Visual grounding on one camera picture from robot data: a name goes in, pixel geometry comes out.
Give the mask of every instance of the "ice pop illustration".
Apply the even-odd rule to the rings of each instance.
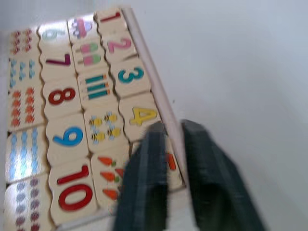
[[[80,46],[80,49],[76,50],[76,53],[81,52],[82,54],[94,52],[98,50],[98,44],[97,43],[88,43]]]
[[[99,54],[93,54],[84,57],[82,60],[78,61],[78,64],[84,64],[85,66],[90,66],[99,63],[101,59],[102,58]]]

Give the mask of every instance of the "number puzzle tile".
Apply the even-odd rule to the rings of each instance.
[[[73,45],[73,56],[77,73],[84,73],[95,68],[108,67],[105,50],[99,39],[87,40]]]
[[[137,150],[139,145],[140,142],[133,143],[131,152],[132,155]],[[182,187],[184,184],[180,173],[179,165],[177,163],[177,159],[175,158],[173,152],[171,140],[168,137],[166,138],[166,152],[167,152],[167,175],[168,175],[169,190],[173,191]]]
[[[98,31],[103,36],[127,30],[127,24],[120,8],[98,11],[94,18],[98,23]]]
[[[109,69],[97,69],[78,76],[81,105],[84,109],[116,103]]]
[[[67,25],[69,37],[73,44],[89,39],[101,38],[97,33],[97,24],[93,19],[93,14],[69,19]]]
[[[89,149],[98,152],[128,143],[117,103],[90,108],[84,113]]]
[[[47,158],[51,166],[77,160],[89,154],[82,114],[51,120],[46,127]]]
[[[4,196],[5,231],[52,231],[48,174],[10,185]]]
[[[97,210],[90,161],[79,159],[52,167],[49,186],[52,191],[51,217],[56,225],[92,215]]]
[[[12,133],[6,144],[6,182],[16,182],[49,171],[46,153],[44,126]]]
[[[62,47],[57,52],[44,52],[40,56],[40,62],[43,65],[41,75],[44,82],[76,77],[71,47]]]
[[[121,191],[124,168],[129,160],[128,152],[129,146],[124,145],[92,156],[94,189],[100,207],[115,205]]]
[[[41,25],[38,34],[40,35],[39,47],[42,53],[70,46],[66,21]]]
[[[124,117],[125,134],[131,142],[141,139],[149,125],[161,120],[151,93],[120,100],[119,110]]]
[[[8,89],[42,84],[41,66],[37,56],[24,56],[9,59]]]
[[[142,61],[138,58],[111,65],[115,90],[120,98],[150,92],[151,85]]]
[[[50,120],[81,111],[78,84],[75,78],[48,82],[44,85],[45,116]]]
[[[16,88],[8,96],[8,131],[30,128],[45,122],[42,85]]]
[[[37,29],[34,26],[12,32],[9,38],[9,56],[12,58],[28,55],[39,57]]]
[[[137,54],[133,39],[128,31],[103,36],[103,46],[106,49],[106,60],[111,64]]]

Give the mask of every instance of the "white background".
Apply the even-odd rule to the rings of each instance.
[[[307,1],[6,0],[0,30],[118,3],[133,7],[178,119],[211,131],[238,164],[267,226],[307,230]],[[4,90],[1,103],[5,97]]]

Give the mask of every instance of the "number 4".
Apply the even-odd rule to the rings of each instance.
[[[143,122],[155,119],[157,117],[157,111],[148,108],[133,107],[134,118],[129,120],[131,125],[136,124],[141,126]]]

